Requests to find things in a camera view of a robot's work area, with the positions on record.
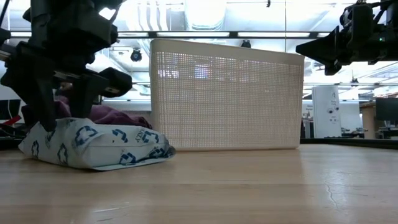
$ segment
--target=patterned bag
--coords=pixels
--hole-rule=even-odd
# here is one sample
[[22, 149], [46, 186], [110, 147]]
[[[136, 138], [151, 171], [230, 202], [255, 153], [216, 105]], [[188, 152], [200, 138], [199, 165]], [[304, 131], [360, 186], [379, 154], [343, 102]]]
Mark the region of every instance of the patterned bag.
[[46, 132], [37, 123], [19, 145], [27, 156], [81, 169], [115, 170], [163, 162], [175, 155], [164, 134], [139, 126], [63, 118]]

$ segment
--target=red object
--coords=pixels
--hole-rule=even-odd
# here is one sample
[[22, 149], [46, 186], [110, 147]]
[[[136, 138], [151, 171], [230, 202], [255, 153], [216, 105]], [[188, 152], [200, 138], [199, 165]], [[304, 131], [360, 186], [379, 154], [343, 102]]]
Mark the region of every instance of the red object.
[[21, 119], [22, 119], [21, 116], [17, 115], [15, 117], [11, 118], [10, 120], [4, 122], [3, 124], [5, 124], [5, 125], [13, 125], [13, 124], [17, 123]]

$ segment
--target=purple cloth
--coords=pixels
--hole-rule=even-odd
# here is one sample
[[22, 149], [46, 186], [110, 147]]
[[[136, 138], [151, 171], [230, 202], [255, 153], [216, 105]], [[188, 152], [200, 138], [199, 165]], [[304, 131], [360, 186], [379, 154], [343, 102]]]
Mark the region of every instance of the purple cloth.
[[[32, 127], [38, 122], [29, 105], [23, 106], [21, 111], [27, 127]], [[68, 98], [58, 96], [58, 100], [55, 101], [55, 115], [57, 119], [72, 117], [69, 110]], [[129, 116], [126, 113], [105, 105], [93, 105], [88, 119], [96, 124], [131, 125], [152, 129], [152, 126], [142, 116]]]

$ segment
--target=ceiling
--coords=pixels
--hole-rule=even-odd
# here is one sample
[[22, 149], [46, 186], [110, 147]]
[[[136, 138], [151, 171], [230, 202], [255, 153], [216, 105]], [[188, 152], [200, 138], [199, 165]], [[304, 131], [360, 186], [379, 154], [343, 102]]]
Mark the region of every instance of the ceiling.
[[[127, 0], [121, 6], [115, 25], [119, 31], [300, 31], [329, 32], [339, 25], [339, 18], [345, 7], [355, 0]], [[30, 31], [30, 24], [22, 19], [30, 0], [12, 0], [9, 13], [2, 27], [12, 31]], [[17, 44], [21, 39], [12, 39]], [[134, 81], [149, 82], [149, 39], [121, 39], [109, 50], [100, 52], [97, 61], [91, 66], [98, 70], [103, 66], [113, 66], [128, 72]], [[204, 40], [211, 44], [239, 46], [238, 39]], [[310, 40], [295, 39], [252, 39], [254, 49], [295, 53], [295, 46]], [[142, 60], [132, 62], [133, 48], [141, 48]], [[366, 63], [353, 63], [344, 67], [335, 76], [326, 77], [322, 68], [314, 61], [306, 60], [304, 89], [310, 83], [349, 83], [353, 77], [363, 83], [398, 81], [398, 64], [379, 62], [370, 66]], [[377, 86], [361, 88], [372, 91]]]

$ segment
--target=wooden surface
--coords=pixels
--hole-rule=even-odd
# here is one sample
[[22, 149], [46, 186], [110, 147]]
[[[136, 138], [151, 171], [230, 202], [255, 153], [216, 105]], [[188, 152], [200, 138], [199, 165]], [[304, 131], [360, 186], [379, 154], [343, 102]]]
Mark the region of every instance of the wooden surface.
[[193, 152], [111, 172], [0, 151], [1, 224], [397, 222], [398, 151]]

